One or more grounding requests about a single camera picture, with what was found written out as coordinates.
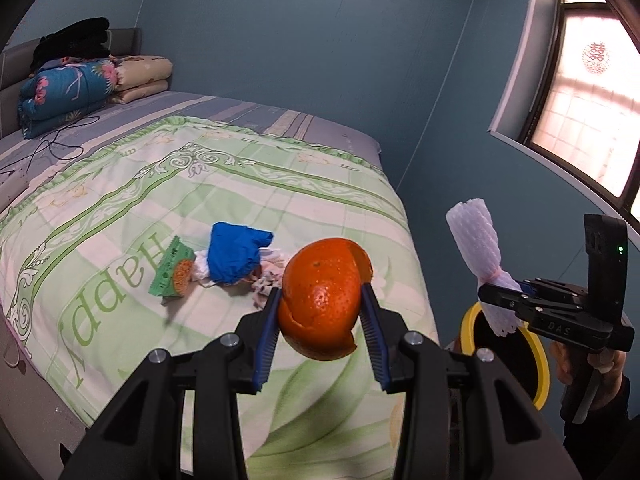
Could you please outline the black clothing on headboard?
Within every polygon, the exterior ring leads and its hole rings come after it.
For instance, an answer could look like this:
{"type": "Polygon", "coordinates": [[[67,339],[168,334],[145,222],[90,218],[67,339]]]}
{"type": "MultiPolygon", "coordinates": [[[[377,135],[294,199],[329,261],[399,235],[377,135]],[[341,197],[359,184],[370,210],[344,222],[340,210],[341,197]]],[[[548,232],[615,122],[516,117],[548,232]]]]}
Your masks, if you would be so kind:
{"type": "Polygon", "coordinates": [[[34,74],[44,64],[60,58],[107,58],[111,51],[105,47],[110,21],[85,18],[58,32],[42,37],[32,54],[29,73],[34,74]]]}

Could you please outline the orange peel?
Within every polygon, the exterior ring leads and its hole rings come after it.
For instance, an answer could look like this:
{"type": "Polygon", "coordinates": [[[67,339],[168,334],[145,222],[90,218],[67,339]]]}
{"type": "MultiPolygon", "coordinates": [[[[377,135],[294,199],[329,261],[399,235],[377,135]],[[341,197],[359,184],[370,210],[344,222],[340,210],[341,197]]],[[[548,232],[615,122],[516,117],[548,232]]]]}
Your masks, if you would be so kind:
{"type": "Polygon", "coordinates": [[[354,352],[361,286],[372,278],[368,254],[347,238],[324,238],[299,249],[285,267],[278,305],[286,342],[316,361],[354,352]]]}

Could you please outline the blue floral folded blanket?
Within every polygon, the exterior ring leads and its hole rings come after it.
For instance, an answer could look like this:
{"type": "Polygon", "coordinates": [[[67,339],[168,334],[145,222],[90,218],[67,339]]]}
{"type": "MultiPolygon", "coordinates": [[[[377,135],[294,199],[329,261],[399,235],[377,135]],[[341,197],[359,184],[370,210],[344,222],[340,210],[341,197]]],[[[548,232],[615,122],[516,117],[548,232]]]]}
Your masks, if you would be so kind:
{"type": "Polygon", "coordinates": [[[116,84],[116,64],[111,58],[61,58],[47,63],[18,94],[17,116],[24,138],[35,139],[94,112],[116,84]]]}

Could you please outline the green floral quilt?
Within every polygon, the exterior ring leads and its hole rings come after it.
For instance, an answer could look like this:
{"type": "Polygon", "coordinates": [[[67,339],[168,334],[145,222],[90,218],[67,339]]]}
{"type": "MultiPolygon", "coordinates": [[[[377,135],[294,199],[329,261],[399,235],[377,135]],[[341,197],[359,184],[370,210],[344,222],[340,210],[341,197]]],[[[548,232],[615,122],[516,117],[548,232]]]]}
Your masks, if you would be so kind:
{"type": "Polygon", "coordinates": [[[384,172],[314,141],[170,116],[36,177],[1,217],[1,317],[86,424],[152,349],[205,347],[299,249],[357,243],[384,308],[434,315],[384,172]]]}

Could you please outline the blue plastic glove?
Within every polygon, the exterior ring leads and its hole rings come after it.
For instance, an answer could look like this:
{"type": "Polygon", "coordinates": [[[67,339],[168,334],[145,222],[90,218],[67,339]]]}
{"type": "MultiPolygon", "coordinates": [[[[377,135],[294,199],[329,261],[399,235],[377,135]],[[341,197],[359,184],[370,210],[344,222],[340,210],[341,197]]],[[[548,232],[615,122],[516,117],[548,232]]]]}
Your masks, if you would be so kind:
{"type": "Polygon", "coordinates": [[[228,222],[216,222],[210,232],[206,262],[217,285],[233,285],[260,263],[260,250],[273,240],[269,231],[228,222]]]}

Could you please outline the green snack packet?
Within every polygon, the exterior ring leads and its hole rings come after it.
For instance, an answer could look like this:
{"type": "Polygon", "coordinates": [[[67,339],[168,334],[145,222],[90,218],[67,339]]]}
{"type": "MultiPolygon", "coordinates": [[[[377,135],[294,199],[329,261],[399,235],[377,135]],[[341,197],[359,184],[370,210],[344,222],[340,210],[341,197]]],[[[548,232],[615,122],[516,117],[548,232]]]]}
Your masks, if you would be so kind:
{"type": "Polygon", "coordinates": [[[149,293],[160,298],[182,298],[191,283],[195,254],[175,236],[160,259],[149,293]]]}

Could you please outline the window with brown frame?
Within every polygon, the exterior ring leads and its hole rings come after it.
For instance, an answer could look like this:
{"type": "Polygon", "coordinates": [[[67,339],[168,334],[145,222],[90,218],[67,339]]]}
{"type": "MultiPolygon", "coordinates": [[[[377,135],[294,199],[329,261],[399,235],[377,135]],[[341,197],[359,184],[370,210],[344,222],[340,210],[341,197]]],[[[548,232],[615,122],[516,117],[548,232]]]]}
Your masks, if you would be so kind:
{"type": "Polygon", "coordinates": [[[638,222],[639,51],[606,0],[559,0],[521,141],[638,222]]]}

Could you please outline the beige folded blanket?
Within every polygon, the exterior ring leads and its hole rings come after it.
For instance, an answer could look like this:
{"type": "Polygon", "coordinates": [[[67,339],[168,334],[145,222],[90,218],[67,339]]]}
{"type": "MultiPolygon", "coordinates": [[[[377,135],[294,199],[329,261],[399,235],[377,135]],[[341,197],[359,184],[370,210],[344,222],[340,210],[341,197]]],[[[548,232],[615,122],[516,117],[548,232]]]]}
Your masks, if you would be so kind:
{"type": "Polygon", "coordinates": [[[157,55],[129,55],[116,58],[117,81],[111,100],[117,104],[154,96],[169,87],[171,60],[157,55]]]}

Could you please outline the yellow rimmed trash bin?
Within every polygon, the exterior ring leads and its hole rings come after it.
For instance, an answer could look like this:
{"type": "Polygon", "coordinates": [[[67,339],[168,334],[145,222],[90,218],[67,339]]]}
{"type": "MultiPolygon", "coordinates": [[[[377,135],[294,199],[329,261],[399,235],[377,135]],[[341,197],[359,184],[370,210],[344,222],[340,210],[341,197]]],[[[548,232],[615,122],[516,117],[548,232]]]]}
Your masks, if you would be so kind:
{"type": "Polygon", "coordinates": [[[518,327],[506,336],[497,336],[477,302],[463,315],[454,348],[466,356],[472,356],[480,348],[491,350],[529,395],[538,411],[547,403],[551,388],[547,353],[540,338],[527,326],[518,327]]]}

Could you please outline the pink white crumpled cloth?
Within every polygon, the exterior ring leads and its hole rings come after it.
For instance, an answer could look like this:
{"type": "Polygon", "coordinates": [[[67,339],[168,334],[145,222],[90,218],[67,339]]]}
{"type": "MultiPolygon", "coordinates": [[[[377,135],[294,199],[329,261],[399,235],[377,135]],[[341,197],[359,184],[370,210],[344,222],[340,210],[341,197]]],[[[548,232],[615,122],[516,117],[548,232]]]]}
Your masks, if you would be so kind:
{"type": "MultiPolygon", "coordinates": [[[[242,280],[232,285],[227,285],[227,288],[239,290],[250,288],[254,307],[262,309],[267,303],[271,289],[281,286],[282,276],[290,256],[277,248],[260,248],[259,255],[259,266],[242,280]]],[[[191,281],[205,288],[215,286],[215,283],[209,277],[209,268],[204,250],[195,253],[191,281]]]]}

